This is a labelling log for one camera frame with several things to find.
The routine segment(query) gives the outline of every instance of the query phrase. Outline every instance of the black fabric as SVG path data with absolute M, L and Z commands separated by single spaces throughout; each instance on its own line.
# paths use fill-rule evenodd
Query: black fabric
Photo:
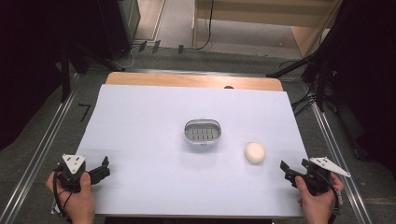
M 330 52 L 337 93 L 364 133 L 353 139 L 396 174 L 396 4 L 361 1 Z
M 60 85 L 58 16 L 44 1 L 2 1 L 0 20 L 0 150 Z

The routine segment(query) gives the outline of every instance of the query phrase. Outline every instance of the cable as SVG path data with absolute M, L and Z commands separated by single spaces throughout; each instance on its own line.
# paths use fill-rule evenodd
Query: cable
M 195 49 L 195 48 L 191 48 L 191 49 L 200 50 L 200 49 L 203 49 L 204 47 L 206 47 L 207 43 L 209 43 L 210 36 L 212 36 L 211 28 L 212 28 L 212 16 L 213 16 L 214 3 L 215 3 L 215 1 L 212 0 L 212 7 L 210 8 L 210 17 L 209 17 L 209 37 L 207 38 L 206 43 L 202 47 L 200 47 L 198 49 Z
M 52 209 L 52 211 L 57 214 L 60 215 L 62 217 L 66 217 L 66 212 L 64 211 L 64 209 L 62 208 L 62 204 L 61 201 L 59 200 L 59 194 L 58 194 L 58 188 L 56 185 L 56 181 L 57 181 L 57 177 L 58 177 L 58 173 L 61 171 L 62 166 L 58 165 L 58 167 L 55 169 L 55 174 L 53 175 L 53 180 L 52 180 L 52 187 L 53 187 L 53 197 L 55 198 L 55 202 L 56 205 L 58 206 L 58 209 L 60 211 L 60 213 L 58 213 L 55 208 Z
M 73 189 L 72 189 L 72 191 L 70 191 L 69 196 L 67 197 L 66 201 L 64 202 L 64 209 L 66 208 L 66 204 L 67 204 L 67 202 L 69 201 L 69 199 L 70 199 L 70 197 L 72 196 L 72 194 L 73 194 L 73 192 L 75 191 L 75 189 L 76 189 L 76 181 L 75 181 L 74 184 L 73 184 Z
M 280 71 L 277 71 L 273 74 L 267 74 L 266 77 L 282 77 L 282 76 L 286 75 L 287 73 L 305 65 L 306 63 L 309 63 L 310 65 L 315 66 L 315 67 L 319 67 L 318 64 L 312 63 L 310 61 L 311 59 L 315 59 L 316 55 L 317 55 L 317 53 L 314 52 L 314 53 L 306 56 L 305 58 L 302 58 L 301 60 L 297 61 L 296 63 L 285 67 L 284 69 L 282 69 Z
M 299 115 L 303 110 L 307 109 L 314 102 L 315 102 L 315 100 L 310 100 L 308 104 L 304 105 L 298 112 L 294 113 L 294 116 Z
M 291 105 L 295 109 L 299 103 L 302 103 L 303 101 L 307 101 L 307 100 L 316 100 L 316 98 L 317 98 L 316 95 L 309 95 L 309 96 L 306 96 L 305 98 L 299 100 L 298 102 L 291 103 Z
M 206 28 L 206 30 L 209 32 L 209 28 L 207 28 L 207 24 L 206 24 L 206 13 L 205 13 L 205 15 L 204 15 L 204 22 L 205 22 L 205 28 Z
M 295 63 L 295 62 L 298 62 L 298 60 L 289 60 L 289 61 L 285 61 L 285 62 L 283 62 L 283 63 L 281 63 L 281 64 L 279 65 L 279 70 L 282 70 L 281 67 L 282 67 L 283 64 L 285 64 L 285 63 Z
M 295 110 L 295 108 L 297 107 L 297 105 L 299 105 L 302 101 L 305 100 L 305 98 L 306 98 L 306 97 L 308 96 L 308 94 L 311 92 L 311 89 L 312 89 L 313 86 L 314 86 L 314 82 L 311 83 L 311 85 L 310 85 L 309 88 L 308 88 L 308 91 L 307 91 L 306 95 L 304 95 L 303 98 L 301 98 L 301 100 L 299 100 L 299 101 L 294 102 L 294 103 L 291 104 L 293 110 Z
M 135 49 L 135 48 L 139 48 L 141 44 L 136 44 L 136 47 L 134 47 L 134 49 Z M 153 48 L 154 48 L 154 46 L 148 46 L 148 45 L 145 46 L 145 49 L 153 49 Z M 175 48 L 168 48 L 168 47 L 158 47 L 158 49 L 160 49 L 160 50 L 175 50 L 175 51 L 178 51 L 178 49 L 175 49 Z
M 132 57 L 132 62 L 131 62 L 130 64 L 128 64 L 128 65 L 122 65 L 122 64 L 119 64 L 119 63 L 117 63 L 117 62 L 115 62 L 115 61 L 111 61 L 111 62 L 114 63 L 115 65 L 121 67 L 121 68 L 129 68 L 129 67 L 131 67 L 132 65 L 134 65 L 134 55 L 132 54 L 132 50 L 137 49 L 137 48 L 139 48 L 139 47 L 140 47 L 140 44 L 137 45 L 137 46 L 132 47 L 131 50 L 129 51 L 129 52 L 130 52 L 130 55 L 131 55 L 131 57 Z
M 205 15 L 204 23 L 205 23 L 205 28 L 206 28 L 206 30 L 210 33 L 210 30 L 209 30 L 209 28 L 207 27 L 206 15 Z M 213 47 L 213 42 L 210 41 L 210 47 L 209 47 L 209 49 L 211 49 L 212 47 Z

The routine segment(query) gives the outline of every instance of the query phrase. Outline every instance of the round food item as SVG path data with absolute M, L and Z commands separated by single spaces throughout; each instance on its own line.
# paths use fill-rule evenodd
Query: round food item
M 265 148 L 260 143 L 249 143 L 245 149 L 245 156 L 248 161 L 259 163 L 264 160 Z

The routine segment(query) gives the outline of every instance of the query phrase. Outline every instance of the black wire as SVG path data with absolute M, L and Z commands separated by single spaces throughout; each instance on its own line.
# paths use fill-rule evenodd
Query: black wire
M 306 93 L 306 95 L 303 96 L 303 98 L 301 98 L 301 100 L 292 103 L 291 105 L 294 105 L 294 107 L 292 108 L 293 110 L 295 110 L 295 108 L 297 107 L 297 105 L 299 105 L 301 102 L 303 102 L 305 100 L 305 98 L 308 96 L 308 94 L 311 92 L 312 87 L 314 86 L 314 82 L 311 83 L 311 85 L 308 88 L 308 92 Z
M 143 44 L 143 43 L 135 44 L 135 46 L 136 46 L 136 47 L 140 47 L 142 44 Z M 155 48 L 154 46 L 149 46 L 149 45 L 146 45 L 146 46 L 145 46 L 145 49 L 154 49 L 154 48 Z M 175 49 L 175 48 L 168 48 L 168 47 L 157 47 L 157 48 L 158 48 L 158 49 L 173 49 L 173 50 L 178 50 L 178 49 Z
M 301 102 L 307 101 L 307 100 L 316 100 L 316 99 L 317 99 L 316 95 L 309 95 L 309 96 L 306 96 Z M 291 103 L 291 105 L 295 106 L 295 105 L 297 105 L 297 104 L 299 104 L 301 102 L 294 102 L 294 103 Z
M 315 101 L 310 100 L 308 104 L 304 105 L 298 112 L 294 114 L 294 116 L 299 115 L 303 110 L 307 109 L 310 105 L 312 105 Z
M 64 202 L 64 209 L 66 208 L 66 204 L 67 204 L 67 202 L 69 201 L 70 197 L 72 196 L 72 194 L 73 194 L 73 192 L 74 192 L 74 190 L 75 190 L 75 187 L 76 187 L 76 182 L 75 182 L 75 184 L 73 185 L 73 190 L 70 192 L 69 196 L 67 197 L 66 201 Z
M 59 209 L 59 211 L 60 211 L 60 215 L 61 215 L 62 217 L 66 217 L 66 212 L 65 212 L 64 209 L 62 208 L 61 201 L 59 200 L 58 189 L 57 189 L 57 186 L 56 186 L 56 181 L 57 181 L 57 179 L 58 179 L 58 173 L 59 173 L 59 171 L 61 170 L 61 168 L 62 168 L 62 166 L 59 165 L 59 166 L 56 168 L 56 170 L 55 170 L 55 174 L 53 175 L 53 183 L 52 183 L 52 187 L 53 187 L 53 197 L 55 198 L 55 202 L 56 202 L 56 205 L 58 206 L 58 209 Z
M 285 63 L 296 63 L 296 62 L 298 62 L 298 60 L 289 60 L 289 61 L 285 61 L 285 62 L 283 62 L 283 63 L 281 63 L 281 64 L 279 65 L 279 70 L 282 70 L 281 67 L 282 67 L 282 65 L 285 64 Z
M 212 28 L 212 15 L 213 15 L 213 5 L 214 5 L 214 3 L 215 3 L 215 1 L 212 0 L 212 7 L 210 8 L 210 17 L 209 17 L 209 37 L 207 38 L 206 43 L 202 47 L 200 47 L 198 49 L 195 49 L 195 48 L 192 48 L 192 49 L 195 49 L 195 50 L 203 49 L 204 47 L 206 47 L 207 43 L 209 43 L 210 36 L 212 36 L 211 28 Z

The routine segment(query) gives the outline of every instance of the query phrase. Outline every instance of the human hand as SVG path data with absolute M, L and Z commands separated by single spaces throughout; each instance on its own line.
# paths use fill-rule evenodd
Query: human hand
M 53 176 L 52 172 L 49 175 L 46 186 L 53 193 Z M 87 172 L 81 175 L 79 180 L 81 185 L 81 192 L 73 193 L 69 200 L 67 198 L 70 192 L 64 191 L 60 183 L 57 183 L 59 200 L 64 207 L 64 211 L 72 219 L 73 224 L 92 224 L 95 216 L 95 201 L 91 189 L 91 177 Z
M 331 179 L 335 189 L 341 191 L 344 189 L 344 184 L 333 173 Z M 301 199 L 298 201 L 303 208 L 306 224 L 327 224 L 332 207 L 335 202 L 334 194 L 331 190 L 317 196 L 309 193 L 304 180 L 300 176 L 295 178 L 297 189 L 300 191 Z

